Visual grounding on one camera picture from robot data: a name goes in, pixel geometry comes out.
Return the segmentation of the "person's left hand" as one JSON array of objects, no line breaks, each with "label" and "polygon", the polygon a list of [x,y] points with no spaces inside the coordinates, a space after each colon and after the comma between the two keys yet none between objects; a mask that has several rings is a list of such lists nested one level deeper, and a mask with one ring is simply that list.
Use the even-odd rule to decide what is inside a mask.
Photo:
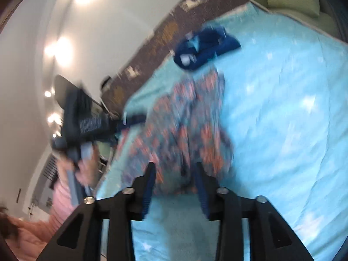
[{"label": "person's left hand", "polygon": [[[78,162],[78,170],[75,172],[77,181],[83,186],[89,186],[94,189],[98,183],[98,166],[99,166],[99,148],[92,145],[90,157]],[[67,171],[74,171],[74,163],[63,153],[59,154],[57,161],[58,177],[61,184],[68,187]]]}]

